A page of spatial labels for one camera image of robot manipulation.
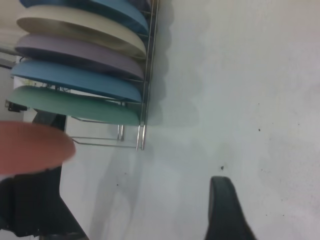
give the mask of blue plate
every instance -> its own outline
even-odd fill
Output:
[[[139,90],[124,80],[57,63],[27,60],[14,66],[11,74],[104,97],[142,101]]]
[[[138,34],[148,35],[145,17],[126,0],[20,0],[26,8],[56,5],[81,9],[118,22]]]

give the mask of wire dish rack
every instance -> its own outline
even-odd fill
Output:
[[[106,101],[115,102],[125,108],[132,108],[137,110],[140,115],[140,124],[136,129],[136,144],[132,145],[123,145],[118,144],[119,142],[125,141],[125,125],[117,126],[117,137],[116,138],[104,138],[104,137],[86,137],[86,136],[71,136],[73,141],[79,145],[87,145],[87,146],[101,146],[101,147],[115,147],[115,148],[131,148],[138,150],[144,150],[146,145],[146,133],[147,133],[147,122],[148,122],[148,104],[150,99],[150,87],[152,81],[152,73],[153,73],[153,63],[154,63],[154,55],[155,55],[155,43],[156,43],[156,33],[157,33],[157,22],[158,22],[158,12],[159,12],[159,1],[160,0],[152,0],[151,1],[151,10],[149,11],[141,11],[141,13],[145,16],[149,23],[149,35],[141,35],[140,38],[146,45],[147,55],[146,60],[143,62],[145,65],[144,68],[144,81],[138,81],[134,79],[127,79],[136,85],[142,92],[142,103],[135,103],[129,101],[121,101],[111,98],[105,98]],[[94,124],[103,124],[110,125],[108,122],[94,121],[88,119],[80,119],[77,117],[72,117],[75,120],[78,120],[83,123],[94,123]],[[85,142],[88,140],[99,140],[99,141],[115,141],[114,144],[99,144],[99,143],[91,143]]]

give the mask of plate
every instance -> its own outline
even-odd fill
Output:
[[[100,98],[50,88],[21,86],[12,92],[8,101],[54,114],[117,125],[139,125],[138,115],[126,107]]]
[[[104,97],[142,101],[139,90],[127,81],[53,62],[26,60],[15,65],[11,74]]]
[[[66,6],[109,18],[138,34],[149,33],[148,23],[137,8],[126,0],[20,0],[26,8],[37,5]]]
[[[33,34],[77,39],[111,48],[121,54],[146,58],[142,40],[127,27],[103,16],[66,6],[37,5],[26,8],[17,24]]]
[[[140,66],[130,57],[97,44],[72,38],[29,34],[15,50],[28,58],[54,62],[117,78],[144,80]]]

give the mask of green plate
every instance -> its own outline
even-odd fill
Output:
[[[117,125],[139,125],[137,113],[126,107],[100,98],[55,91],[49,88],[21,86],[13,91],[8,101],[76,118]]]

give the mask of purple plate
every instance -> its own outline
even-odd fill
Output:
[[[144,80],[142,69],[130,57],[89,42],[29,34],[19,40],[15,50],[27,58],[64,64],[121,79]]]

